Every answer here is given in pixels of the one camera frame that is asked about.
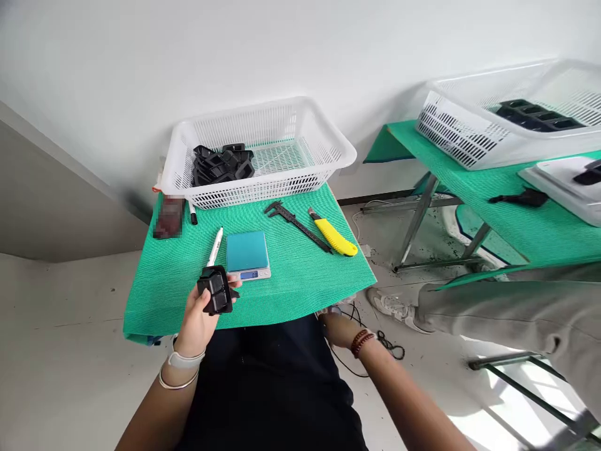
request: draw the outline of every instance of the pen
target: pen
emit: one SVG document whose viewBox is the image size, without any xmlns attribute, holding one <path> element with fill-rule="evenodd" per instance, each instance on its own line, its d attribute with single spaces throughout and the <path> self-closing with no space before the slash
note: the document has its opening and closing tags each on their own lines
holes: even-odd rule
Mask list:
<svg viewBox="0 0 601 451">
<path fill-rule="evenodd" d="M 196 218 L 196 209 L 194 208 L 194 205 L 192 204 L 192 201 L 190 199 L 188 200 L 188 206 L 190 208 L 190 221 L 192 221 L 192 225 L 197 225 L 198 224 L 198 219 Z"/>
<path fill-rule="evenodd" d="M 223 227 L 221 227 L 217 232 L 215 242 L 213 243 L 213 249 L 211 250 L 211 255 L 208 258 L 207 266 L 213 266 L 215 264 L 215 259 L 217 258 L 217 253 L 219 252 L 219 246 L 221 246 L 221 238 L 223 238 Z"/>
</svg>

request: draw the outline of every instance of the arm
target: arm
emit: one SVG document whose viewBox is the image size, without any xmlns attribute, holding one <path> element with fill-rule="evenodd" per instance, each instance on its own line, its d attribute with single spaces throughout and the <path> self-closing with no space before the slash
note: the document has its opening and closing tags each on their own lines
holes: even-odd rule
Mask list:
<svg viewBox="0 0 601 451">
<path fill-rule="evenodd" d="M 326 325 L 330 344 L 341 348 L 350 349 L 352 341 L 362 330 L 354 321 L 335 313 L 323 314 L 319 318 Z M 359 359 L 378 389 L 408 450 L 474 450 L 468 439 L 378 340 L 367 341 L 359 351 Z"/>
<path fill-rule="evenodd" d="M 232 288 L 240 285 L 240 282 L 230 283 Z M 199 296 L 196 286 L 188 295 L 182 328 L 174 345 L 174 349 L 184 357 L 202 354 L 215 332 L 219 316 L 203 312 L 209 299 L 208 291 L 204 290 Z M 116 451 L 167 451 L 177 446 L 196 391 L 197 369 L 174 368 L 165 360 L 161 371 L 167 385 L 178 386 L 192 378 L 194 380 L 181 390 L 167 390 L 161 386 L 157 376 L 123 432 Z"/>
</svg>

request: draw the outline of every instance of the gray pants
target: gray pants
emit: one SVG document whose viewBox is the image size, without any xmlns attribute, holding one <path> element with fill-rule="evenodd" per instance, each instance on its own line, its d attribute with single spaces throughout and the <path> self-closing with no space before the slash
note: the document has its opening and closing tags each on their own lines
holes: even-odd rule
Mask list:
<svg viewBox="0 0 601 451">
<path fill-rule="evenodd" d="M 601 422 L 601 264 L 553 281 L 482 281 L 419 292 L 416 324 L 545 354 Z"/>
</svg>

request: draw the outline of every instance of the green mat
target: green mat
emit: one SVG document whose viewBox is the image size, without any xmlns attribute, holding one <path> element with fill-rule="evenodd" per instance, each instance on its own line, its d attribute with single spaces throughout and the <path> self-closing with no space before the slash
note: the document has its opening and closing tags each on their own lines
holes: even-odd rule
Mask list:
<svg viewBox="0 0 601 451">
<path fill-rule="evenodd" d="M 553 200 L 538 209 L 488 202 L 497 195 L 522 192 L 529 184 L 517 173 L 535 162 L 468 171 L 421 136 L 415 130 L 415 121 L 391 123 L 387 128 L 449 191 L 529 262 L 527 266 L 459 277 L 444 288 L 520 269 L 601 261 L 601 228 L 588 225 Z M 586 155 L 598 159 L 601 151 Z"/>
<path fill-rule="evenodd" d="M 415 156 L 394 136 L 387 125 L 382 127 L 371 146 L 364 163 L 388 163 L 395 160 L 407 160 Z"/>
<path fill-rule="evenodd" d="M 314 210 L 348 240 L 357 244 L 327 185 L 316 192 L 280 199 L 309 230 L 321 232 L 309 217 Z M 152 224 L 156 221 L 157 202 Z M 198 225 L 186 214 L 182 236 L 155 240 L 150 227 L 125 308 L 125 338 L 146 343 L 148 336 L 171 335 L 180 329 L 186 298 L 206 265 L 220 226 L 224 237 L 216 264 L 225 266 L 228 234 L 264 231 L 270 279 L 249 281 L 239 289 L 234 311 L 219 319 L 218 329 L 282 323 L 328 307 L 376 282 L 363 254 L 327 254 L 281 216 L 263 210 L 273 200 L 214 210 L 197 210 Z"/>
</svg>

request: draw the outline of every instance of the digital scale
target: digital scale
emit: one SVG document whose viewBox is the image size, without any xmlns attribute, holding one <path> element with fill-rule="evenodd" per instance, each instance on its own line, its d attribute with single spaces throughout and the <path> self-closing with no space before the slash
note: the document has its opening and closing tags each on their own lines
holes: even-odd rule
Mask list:
<svg viewBox="0 0 601 451">
<path fill-rule="evenodd" d="M 236 281 L 271 277 L 264 232 L 247 232 L 227 236 L 227 274 Z"/>
</svg>

